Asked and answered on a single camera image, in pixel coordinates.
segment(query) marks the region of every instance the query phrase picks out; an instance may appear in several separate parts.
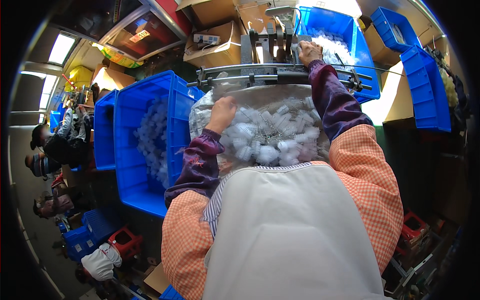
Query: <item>blue plastic crate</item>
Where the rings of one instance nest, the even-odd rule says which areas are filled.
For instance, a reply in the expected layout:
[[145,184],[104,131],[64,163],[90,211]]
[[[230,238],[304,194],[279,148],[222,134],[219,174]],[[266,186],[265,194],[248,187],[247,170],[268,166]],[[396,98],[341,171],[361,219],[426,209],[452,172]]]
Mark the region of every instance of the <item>blue plastic crate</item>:
[[95,103],[94,117],[94,151],[97,170],[115,169],[113,147],[113,114],[108,119],[108,111],[115,106],[117,90],[113,90]]
[[75,262],[80,262],[82,257],[92,254],[99,247],[90,238],[86,226],[62,233],[62,237],[67,244],[68,257]]
[[115,211],[110,207],[102,207],[84,213],[82,224],[95,244],[102,244],[119,230],[122,222]]
[[417,45],[400,54],[417,128],[451,132],[445,87],[433,57]]
[[60,223],[58,223],[57,225],[58,225],[59,230],[60,230],[61,233],[67,232],[67,227],[65,226],[65,224],[64,224],[63,222],[60,222]]
[[172,285],[169,285],[168,288],[162,293],[159,299],[166,300],[183,300],[183,297],[173,288]]
[[[405,52],[413,45],[421,47],[417,34],[405,16],[384,7],[379,7],[370,17],[378,35],[382,38],[385,46],[390,49]],[[396,30],[395,25],[397,25],[397,28],[402,33],[403,43],[398,41],[394,34]]]
[[[311,28],[323,27],[325,31],[343,35],[343,40],[348,44],[351,57],[358,59],[355,65],[374,67],[363,33],[351,16],[318,7],[300,6],[299,9],[301,10],[302,21],[307,31]],[[308,35],[307,32],[304,32],[303,27],[300,27],[299,34]],[[355,67],[355,70],[357,73],[372,77],[372,80],[362,79],[363,84],[372,87],[371,91],[363,89],[361,92],[354,93],[354,97],[358,102],[364,103],[380,98],[380,89],[375,70],[361,67]]]
[[192,105],[204,93],[166,71],[119,91],[114,113],[114,144],[117,184],[121,201],[149,214],[164,217],[167,212],[160,181],[146,173],[143,154],[137,150],[138,139],[133,135],[144,114],[156,97],[168,101],[167,142],[156,139],[159,149],[167,150],[168,182],[173,185],[181,173],[183,154],[178,153],[190,143],[188,116]]
[[53,130],[59,125],[60,123],[60,113],[58,111],[51,111],[50,112],[50,132],[53,133]]

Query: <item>window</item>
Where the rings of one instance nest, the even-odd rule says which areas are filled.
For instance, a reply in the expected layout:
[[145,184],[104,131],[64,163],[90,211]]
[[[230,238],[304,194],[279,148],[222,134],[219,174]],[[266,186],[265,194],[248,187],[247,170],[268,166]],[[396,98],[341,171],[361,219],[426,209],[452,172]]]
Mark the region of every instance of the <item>window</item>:
[[76,40],[75,37],[67,35],[67,33],[60,33],[55,44],[53,44],[48,62],[63,66]]
[[40,108],[47,108],[53,88],[57,85],[58,77],[54,75],[47,75],[43,83],[42,96],[40,97]]

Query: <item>white plastic pieces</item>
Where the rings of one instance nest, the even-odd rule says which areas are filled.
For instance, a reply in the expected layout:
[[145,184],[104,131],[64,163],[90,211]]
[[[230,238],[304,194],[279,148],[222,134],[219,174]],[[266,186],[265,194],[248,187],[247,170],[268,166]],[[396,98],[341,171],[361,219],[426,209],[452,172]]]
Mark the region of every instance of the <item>white plastic pieces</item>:
[[312,97],[304,103],[309,110],[282,105],[273,114],[268,110],[239,108],[220,143],[232,148],[240,161],[255,160],[261,166],[292,166],[318,155],[317,138],[321,121]]
[[[343,36],[336,33],[326,32],[324,28],[311,28],[308,30],[308,34],[312,36],[312,42],[315,42],[317,45],[322,45],[324,48],[324,62],[340,64],[340,61],[335,56],[335,53],[338,54],[340,59],[345,65],[355,65],[358,61],[351,57],[350,52],[348,51],[348,44],[344,42]],[[344,69],[350,71],[352,67],[340,67],[335,66],[335,69]],[[348,78],[346,74],[338,74],[339,79]]]
[[167,139],[167,105],[156,98],[140,122],[140,127],[133,132],[138,138],[138,152],[145,156],[147,174],[157,181],[162,181],[165,189],[168,185],[167,152],[156,147],[156,139]]

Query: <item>yellow bag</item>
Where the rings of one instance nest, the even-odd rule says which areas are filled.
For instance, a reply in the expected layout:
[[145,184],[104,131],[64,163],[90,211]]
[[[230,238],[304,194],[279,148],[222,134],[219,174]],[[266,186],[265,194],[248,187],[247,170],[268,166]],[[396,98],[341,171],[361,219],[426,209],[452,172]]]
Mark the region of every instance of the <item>yellow bag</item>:
[[[82,87],[83,85],[90,87],[90,80],[92,79],[92,71],[87,69],[84,66],[78,66],[75,67],[71,72],[69,76],[69,80],[73,85],[76,87]],[[65,92],[72,92],[73,87],[70,85],[70,83],[65,82]]]
[[93,47],[97,47],[100,52],[102,52],[103,55],[105,55],[106,58],[111,60],[112,62],[119,64],[120,66],[124,66],[130,69],[140,67],[141,65],[144,64],[143,61],[135,62],[123,55],[121,55],[118,52],[115,52],[113,50],[108,49],[107,47],[104,47],[102,45],[99,45],[97,43],[92,44]]

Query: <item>seated worker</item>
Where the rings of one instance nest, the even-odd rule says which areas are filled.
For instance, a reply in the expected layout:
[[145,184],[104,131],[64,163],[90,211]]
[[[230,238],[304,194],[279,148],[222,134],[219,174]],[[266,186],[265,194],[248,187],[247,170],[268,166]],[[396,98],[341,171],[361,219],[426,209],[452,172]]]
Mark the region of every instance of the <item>seated worker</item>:
[[122,259],[115,247],[103,243],[90,255],[82,258],[82,264],[75,269],[77,280],[85,284],[91,278],[106,281],[113,278],[113,267],[120,267]]
[[300,47],[330,164],[242,168],[220,181],[219,139],[236,102],[218,100],[165,192],[162,263],[187,300],[384,298],[403,225],[395,175],[322,47]]
[[40,218],[48,219],[56,215],[64,214],[67,210],[78,208],[90,210],[90,205],[82,201],[81,192],[73,192],[75,189],[62,189],[60,192],[54,191],[53,196],[45,196],[43,204],[34,200],[33,212]]
[[49,158],[71,168],[86,163],[93,117],[86,113],[82,105],[79,105],[78,109],[83,115],[78,132],[72,125],[73,110],[68,108],[65,111],[65,120],[56,133],[50,133],[45,124],[39,124],[33,129],[30,148],[34,150],[36,147],[43,147]]
[[61,168],[61,164],[53,159],[48,159],[45,153],[26,155],[25,166],[37,177],[46,177],[48,174],[60,170]]

